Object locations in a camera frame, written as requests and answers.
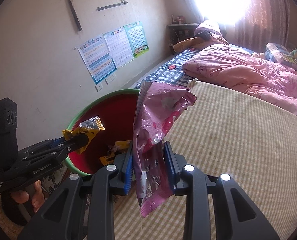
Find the poster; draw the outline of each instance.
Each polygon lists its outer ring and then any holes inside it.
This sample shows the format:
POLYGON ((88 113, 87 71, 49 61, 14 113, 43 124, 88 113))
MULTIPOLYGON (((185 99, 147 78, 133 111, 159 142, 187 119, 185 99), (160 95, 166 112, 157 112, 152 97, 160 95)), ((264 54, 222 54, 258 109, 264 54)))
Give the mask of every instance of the poster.
POLYGON ((105 33, 104 38, 117 68, 123 67, 134 59, 124 27, 105 33))
POLYGON ((100 83, 116 70, 115 63, 102 34, 84 42, 78 46, 78 50, 95 84, 100 83))
POLYGON ((124 27, 130 41, 134 58, 137 58, 138 56, 147 52, 149 50, 149 45, 146 41, 142 22, 135 22, 125 25, 124 27))

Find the human hand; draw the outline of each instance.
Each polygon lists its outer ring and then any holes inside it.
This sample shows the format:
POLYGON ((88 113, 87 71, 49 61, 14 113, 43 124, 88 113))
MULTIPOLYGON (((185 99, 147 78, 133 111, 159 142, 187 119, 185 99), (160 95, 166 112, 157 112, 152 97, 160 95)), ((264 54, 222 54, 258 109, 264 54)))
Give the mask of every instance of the human hand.
MULTIPOLYGON (((40 207, 44 204, 45 199, 42 192, 40 180, 34 183, 34 188, 35 188, 35 194, 32 197, 32 205, 34 207, 33 210, 36 213, 40 209, 40 207)), ((23 204, 29 200, 29 194, 24 190, 11 192, 10 196, 18 204, 23 204)))

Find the floor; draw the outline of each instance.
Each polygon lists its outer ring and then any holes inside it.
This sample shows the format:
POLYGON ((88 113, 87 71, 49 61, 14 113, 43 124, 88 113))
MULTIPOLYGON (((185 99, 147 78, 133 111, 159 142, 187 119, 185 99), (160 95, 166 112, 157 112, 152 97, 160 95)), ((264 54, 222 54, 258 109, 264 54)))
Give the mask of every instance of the floor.
POLYGON ((168 62, 172 58, 174 58, 176 55, 170 55, 167 57, 165 60, 160 62, 158 65, 156 65, 154 68, 152 68, 150 71, 148 71, 144 76, 142 76, 138 81, 136 81, 133 85, 131 85, 129 88, 135 87, 137 84, 139 84, 144 78, 146 78, 148 75, 152 74, 155 72, 160 66, 162 66, 164 63, 168 62))

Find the pink plastic wrapper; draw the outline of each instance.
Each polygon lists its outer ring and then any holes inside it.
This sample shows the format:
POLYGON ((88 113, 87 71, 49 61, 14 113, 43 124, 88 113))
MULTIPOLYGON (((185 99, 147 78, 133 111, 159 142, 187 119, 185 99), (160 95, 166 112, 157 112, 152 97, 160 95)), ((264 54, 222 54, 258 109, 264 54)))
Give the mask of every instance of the pink plastic wrapper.
POLYGON ((133 125, 133 158, 136 194, 146 217, 172 195, 163 159, 162 139, 196 96, 189 88, 144 82, 133 125))

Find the blue plaid bed sheet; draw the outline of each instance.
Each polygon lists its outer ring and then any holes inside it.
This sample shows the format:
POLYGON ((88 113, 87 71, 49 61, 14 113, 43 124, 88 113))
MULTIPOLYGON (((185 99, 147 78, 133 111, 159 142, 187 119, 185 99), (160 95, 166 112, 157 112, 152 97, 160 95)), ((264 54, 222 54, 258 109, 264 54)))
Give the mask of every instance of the blue plaid bed sheet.
MULTIPOLYGON (((143 80, 148 82, 156 81, 187 87, 189 80, 194 78, 183 73, 182 65, 199 52, 200 51, 197 49, 189 48, 160 66, 154 73, 147 76, 143 80)), ((140 89, 140 87, 141 83, 137 84, 134 88, 140 89)))

